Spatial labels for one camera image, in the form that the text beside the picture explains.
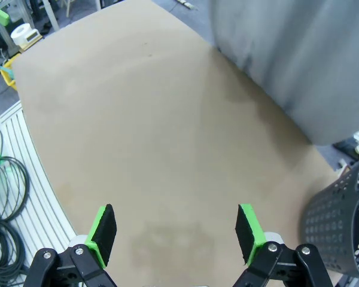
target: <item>white tape roll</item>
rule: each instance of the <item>white tape roll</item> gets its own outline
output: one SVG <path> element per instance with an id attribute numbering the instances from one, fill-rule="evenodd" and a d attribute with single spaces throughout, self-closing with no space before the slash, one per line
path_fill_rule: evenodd
<path id="1" fill-rule="evenodd" d="M 27 40 L 25 35 L 31 31 L 32 28 L 29 23 L 21 24 L 11 33 L 11 38 L 16 45 L 26 44 Z"/>

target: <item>beige tabletop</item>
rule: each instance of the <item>beige tabletop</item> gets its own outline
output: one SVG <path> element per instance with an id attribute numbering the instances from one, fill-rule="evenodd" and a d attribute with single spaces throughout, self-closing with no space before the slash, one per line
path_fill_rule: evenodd
<path id="1" fill-rule="evenodd" d="M 69 25 L 14 72 L 77 233 L 100 205 L 114 207 L 107 271 L 119 286 L 232 286 L 244 268 L 238 204 L 251 203 L 264 230 L 295 248 L 304 205 L 335 179 L 260 88 L 150 1 Z"/>

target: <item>table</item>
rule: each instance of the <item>table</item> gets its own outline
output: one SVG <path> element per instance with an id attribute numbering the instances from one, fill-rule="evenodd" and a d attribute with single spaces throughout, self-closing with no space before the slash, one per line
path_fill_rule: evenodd
<path id="1" fill-rule="evenodd" d="M 114 207 L 107 270 L 119 286 L 232 286 L 244 264 L 238 204 L 295 248 L 304 205 L 335 180 L 258 86 L 150 1 L 69 25 L 22 54 L 14 73 L 77 233 L 100 205 Z"/>

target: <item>yellow container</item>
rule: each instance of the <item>yellow container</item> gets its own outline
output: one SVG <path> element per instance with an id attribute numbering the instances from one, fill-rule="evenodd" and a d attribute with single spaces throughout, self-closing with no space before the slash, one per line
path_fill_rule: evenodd
<path id="1" fill-rule="evenodd" d="M 12 69 L 12 63 L 13 61 L 19 57 L 21 54 L 16 54 L 14 55 L 7 63 L 4 64 L 3 67 L 8 68 L 8 69 Z M 4 78 L 4 81 L 7 83 L 8 86 L 12 87 L 15 91 L 17 91 L 17 87 L 16 87 L 16 80 L 12 80 L 11 77 L 8 75 L 7 72 L 0 70 L 0 74 L 2 75 L 2 77 Z"/>

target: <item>perforated plastic basket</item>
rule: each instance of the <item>perforated plastic basket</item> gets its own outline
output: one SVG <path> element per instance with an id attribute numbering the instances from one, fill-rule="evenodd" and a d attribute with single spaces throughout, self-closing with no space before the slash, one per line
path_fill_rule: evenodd
<path id="1" fill-rule="evenodd" d="M 300 235 L 327 268 L 359 278 L 359 164 L 312 198 Z"/>

